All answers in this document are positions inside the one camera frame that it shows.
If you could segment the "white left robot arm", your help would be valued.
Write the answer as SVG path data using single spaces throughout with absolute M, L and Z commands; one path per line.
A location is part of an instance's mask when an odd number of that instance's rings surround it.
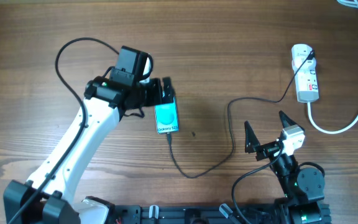
M 174 101 L 170 78 L 150 78 L 153 58 L 123 46 L 115 66 L 88 82 L 80 109 L 55 149 L 25 183 L 4 191 L 8 223 L 109 223 L 114 204 L 97 197 L 73 203 L 79 181 L 104 138 L 128 110 Z

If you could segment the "white power strip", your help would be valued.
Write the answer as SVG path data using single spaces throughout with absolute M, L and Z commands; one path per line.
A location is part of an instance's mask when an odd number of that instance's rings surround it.
M 295 44 L 291 48 L 292 59 L 294 56 L 309 55 L 311 52 L 314 52 L 314 50 L 306 44 Z M 297 70 L 294 74 L 297 101 L 311 103 L 318 100 L 319 89 L 316 68 L 314 70 Z

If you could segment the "smartphone with teal screen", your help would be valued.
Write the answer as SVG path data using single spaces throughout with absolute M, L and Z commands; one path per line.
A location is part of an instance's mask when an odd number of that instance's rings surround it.
M 179 131 L 179 121 L 176 99 L 173 103 L 155 106 L 155 120 L 159 134 L 173 133 Z

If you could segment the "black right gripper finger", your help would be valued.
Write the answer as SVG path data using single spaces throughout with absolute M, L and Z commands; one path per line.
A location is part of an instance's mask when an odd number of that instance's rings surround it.
M 287 116 L 283 111 L 279 111 L 279 118 L 284 128 L 297 125 L 297 123 Z
M 244 123 L 246 141 L 245 141 L 245 152 L 257 152 L 260 149 L 260 142 L 252 129 L 252 126 L 248 121 Z

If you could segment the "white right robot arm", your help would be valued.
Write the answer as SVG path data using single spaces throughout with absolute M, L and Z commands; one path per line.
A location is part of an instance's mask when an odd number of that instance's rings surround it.
M 331 223 L 331 212 L 324 204 L 323 168 L 313 162 L 299 164 L 294 153 L 305 140 L 305 130 L 283 111 L 279 112 L 283 129 L 278 139 L 261 144 L 250 123 L 244 123 L 245 152 L 255 153 L 258 161 L 268 159 L 276 175 L 284 197 L 271 205 L 248 209 L 246 215 L 255 212 L 257 223 Z

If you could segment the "white charger plug adapter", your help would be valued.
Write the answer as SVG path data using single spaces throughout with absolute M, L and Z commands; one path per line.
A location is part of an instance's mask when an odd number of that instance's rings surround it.
M 314 70 L 316 68 L 315 53 L 294 56 L 291 65 L 294 72 L 297 70 Z

